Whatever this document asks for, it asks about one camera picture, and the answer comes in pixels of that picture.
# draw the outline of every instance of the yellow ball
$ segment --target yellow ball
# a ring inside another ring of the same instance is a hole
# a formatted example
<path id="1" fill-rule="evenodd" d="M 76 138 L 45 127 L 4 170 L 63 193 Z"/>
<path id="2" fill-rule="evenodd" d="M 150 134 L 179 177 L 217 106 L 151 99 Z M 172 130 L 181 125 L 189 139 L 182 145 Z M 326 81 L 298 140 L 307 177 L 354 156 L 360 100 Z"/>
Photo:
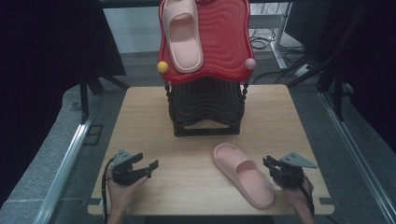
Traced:
<path id="1" fill-rule="evenodd" d="M 157 69 L 160 73 L 165 73 L 168 71 L 168 64 L 166 62 L 159 62 L 157 64 Z"/>

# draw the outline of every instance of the black base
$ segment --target black base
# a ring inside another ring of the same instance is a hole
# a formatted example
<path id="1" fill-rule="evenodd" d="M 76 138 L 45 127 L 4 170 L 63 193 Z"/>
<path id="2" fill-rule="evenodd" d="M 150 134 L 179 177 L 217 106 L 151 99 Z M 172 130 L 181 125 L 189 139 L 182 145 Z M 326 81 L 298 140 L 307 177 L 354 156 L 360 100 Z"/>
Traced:
<path id="1" fill-rule="evenodd" d="M 248 83 L 241 91 L 240 83 L 213 77 L 203 77 L 193 82 L 166 85 L 169 115 L 174 124 L 175 136 L 239 134 L 245 112 Z M 213 120 L 222 128 L 194 129 L 202 120 Z"/>

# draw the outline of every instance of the hand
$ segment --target hand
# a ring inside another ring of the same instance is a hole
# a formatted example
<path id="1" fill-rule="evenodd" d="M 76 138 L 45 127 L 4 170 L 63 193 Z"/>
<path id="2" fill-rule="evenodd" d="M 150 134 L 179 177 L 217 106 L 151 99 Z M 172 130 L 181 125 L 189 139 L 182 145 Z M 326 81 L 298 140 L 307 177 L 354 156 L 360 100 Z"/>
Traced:
<path id="1" fill-rule="evenodd" d="M 112 171 L 107 170 L 107 188 L 111 202 L 111 211 L 107 223 L 122 223 L 128 205 L 134 198 L 134 192 L 142 186 L 148 178 L 144 176 L 131 186 L 122 186 L 114 182 L 112 176 Z"/>
<path id="2" fill-rule="evenodd" d="M 315 223 L 314 218 L 312 217 L 311 211 L 308 207 L 308 201 L 301 192 L 300 189 L 285 189 L 275 180 L 274 182 L 283 190 L 288 199 L 290 206 L 292 207 L 294 213 L 299 217 L 301 223 L 303 224 L 311 224 Z M 305 188 L 306 192 L 312 195 L 312 191 L 314 191 L 314 186 L 312 185 L 311 181 L 308 177 L 304 174 L 304 183 L 303 187 Z"/>

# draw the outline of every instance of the wall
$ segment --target wall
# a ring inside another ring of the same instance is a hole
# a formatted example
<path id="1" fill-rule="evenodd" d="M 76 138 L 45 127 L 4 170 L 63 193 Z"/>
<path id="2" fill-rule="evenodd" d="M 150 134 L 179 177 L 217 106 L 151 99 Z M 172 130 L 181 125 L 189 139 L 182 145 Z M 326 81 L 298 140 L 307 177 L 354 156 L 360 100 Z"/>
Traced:
<path id="1" fill-rule="evenodd" d="M 104 9 L 119 53 L 158 51 L 161 27 L 157 7 Z"/>

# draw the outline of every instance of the black curtain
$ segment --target black curtain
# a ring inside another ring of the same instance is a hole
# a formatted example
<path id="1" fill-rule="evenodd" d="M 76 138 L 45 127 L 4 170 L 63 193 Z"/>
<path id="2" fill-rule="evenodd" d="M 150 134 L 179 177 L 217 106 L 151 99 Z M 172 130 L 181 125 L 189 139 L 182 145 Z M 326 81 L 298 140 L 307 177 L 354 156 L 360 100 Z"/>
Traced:
<path id="1" fill-rule="evenodd" d="M 0 3 L 1 204 L 47 137 L 64 92 L 78 85 L 82 74 L 125 75 L 95 2 Z"/>

